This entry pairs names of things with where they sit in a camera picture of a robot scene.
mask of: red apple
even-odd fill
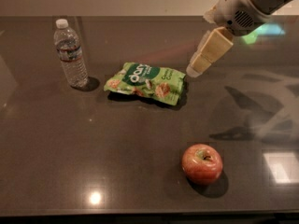
[[[209,185],[221,175],[223,164],[220,154],[208,145],[193,145],[182,157],[185,175],[195,184]]]

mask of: bottle label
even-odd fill
[[[81,46],[74,49],[57,49],[59,59],[64,63],[71,63],[82,57]]]

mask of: water bottle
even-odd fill
[[[56,26],[54,44],[67,82],[73,88],[84,88],[88,83],[88,75],[78,35],[69,27],[66,19],[57,20]]]

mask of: dark countertop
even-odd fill
[[[213,25],[69,18],[100,81],[82,92],[66,83],[54,21],[0,18],[0,217],[299,210],[297,16],[275,17],[254,44],[237,38],[202,76],[186,78],[175,107],[103,87],[124,62],[184,72]],[[221,179],[205,189],[180,168],[195,143],[223,158]],[[94,193],[100,202],[91,202]]]

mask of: chip bag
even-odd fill
[[[171,68],[125,63],[122,70],[107,81],[104,91],[136,94],[176,105],[183,91],[185,76]]]

